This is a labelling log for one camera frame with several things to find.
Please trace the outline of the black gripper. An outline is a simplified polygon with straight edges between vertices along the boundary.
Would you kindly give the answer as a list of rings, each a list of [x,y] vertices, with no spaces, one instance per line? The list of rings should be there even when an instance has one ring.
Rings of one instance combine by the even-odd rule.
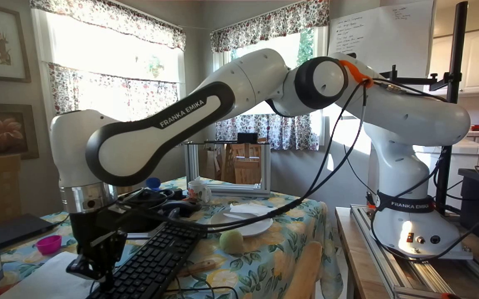
[[[132,210],[122,205],[72,213],[77,258],[67,266],[67,271],[83,280],[108,281],[115,263],[122,258],[130,216]]]

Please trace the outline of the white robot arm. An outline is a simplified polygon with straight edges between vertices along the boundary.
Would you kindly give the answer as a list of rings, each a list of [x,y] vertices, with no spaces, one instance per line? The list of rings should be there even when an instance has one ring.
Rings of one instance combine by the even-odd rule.
[[[152,117],[122,122],[97,110],[74,110],[52,120],[54,162],[79,243],[69,271],[97,281],[113,275],[125,230],[110,210],[112,187],[145,182],[170,150],[261,102],[281,117],[338,105],[361,118],[380,155],[373,223],[378,241],[413,260],[464,255],[459,231],[439,216],[428,195],[429,172],[414,148],[461,142],[469,130],[468,112],[404,92],[348,55],[311,59],[291,70],[278,52],[263,49],[223,65],[188,97]]]

